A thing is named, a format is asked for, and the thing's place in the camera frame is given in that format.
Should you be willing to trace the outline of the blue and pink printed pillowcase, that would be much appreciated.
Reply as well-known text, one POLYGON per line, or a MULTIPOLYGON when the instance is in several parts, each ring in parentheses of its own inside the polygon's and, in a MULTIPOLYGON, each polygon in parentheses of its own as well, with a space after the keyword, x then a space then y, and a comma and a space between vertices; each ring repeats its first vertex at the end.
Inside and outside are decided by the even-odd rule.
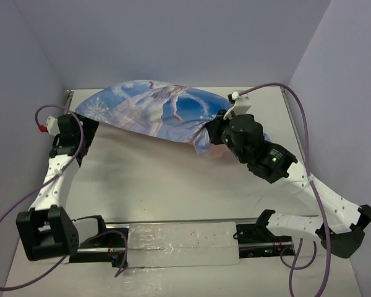
POLYGON ((205 125, 231 108, 228 99, 215 93, 156 80, 133 80, 90 96, 75 112, 127 131, 188 143, 204 154, 211 147, 205 125))

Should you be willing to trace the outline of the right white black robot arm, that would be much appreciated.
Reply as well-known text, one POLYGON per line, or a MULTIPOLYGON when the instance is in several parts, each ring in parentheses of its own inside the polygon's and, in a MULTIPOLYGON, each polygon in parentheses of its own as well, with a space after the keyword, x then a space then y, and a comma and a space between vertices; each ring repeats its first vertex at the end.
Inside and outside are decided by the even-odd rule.
POLYGON ((252 174, 316 212, 307 217, 264 210, 256 222, 260 240, 269 242, 279 236, 309 239, 343 259, 360 248, 371 222, 371 206, 350 202, 313 177, 295 155, 265 138, 263 126, 251 114, 226 119, 220 111, 205 128, 212 145, 227 146, 252 174))

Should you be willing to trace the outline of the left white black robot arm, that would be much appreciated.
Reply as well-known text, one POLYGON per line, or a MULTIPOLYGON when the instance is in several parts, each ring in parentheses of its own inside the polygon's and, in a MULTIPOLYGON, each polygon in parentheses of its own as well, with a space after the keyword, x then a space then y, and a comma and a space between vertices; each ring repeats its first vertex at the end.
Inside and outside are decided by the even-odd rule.
POLYGON ((15 221, 28 260, 72 256, 86 240, 97 247, 108 241, 109 232, 101 215, 82 217, 85 226, 77 227, 64 208, 98 126, 97 121, 77 113, 49 116, 39 126, 54 137, 48 170, 35 200, 26 212, 18 213, 15 221))

